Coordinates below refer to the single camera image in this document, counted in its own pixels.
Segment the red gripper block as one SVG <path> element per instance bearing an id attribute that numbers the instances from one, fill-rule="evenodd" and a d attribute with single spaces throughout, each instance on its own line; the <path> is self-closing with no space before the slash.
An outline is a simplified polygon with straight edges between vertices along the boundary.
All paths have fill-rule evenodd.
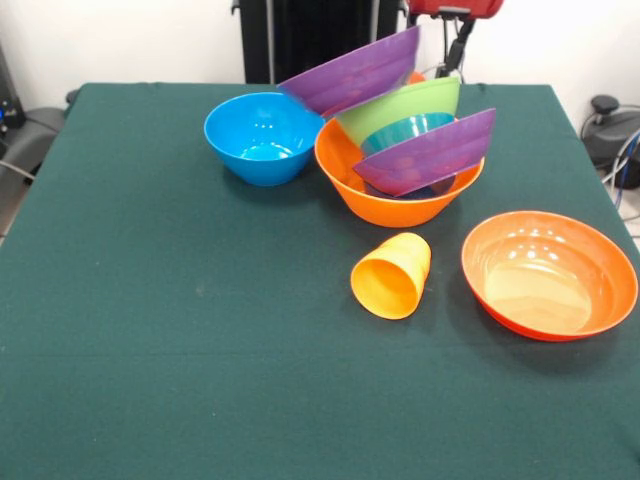
<path id="1" fill-rule="evenodd" d="M 418 15 L 469 19 L 462 23 L 446 60 L 447 69 L 458 69 L 464 56 L 468 38 L 475 25 L 474 19 L 493 17 L 503 3 L 503 0 L 409 0 L 407 27 L 411 28 L 417 25 Z"/>

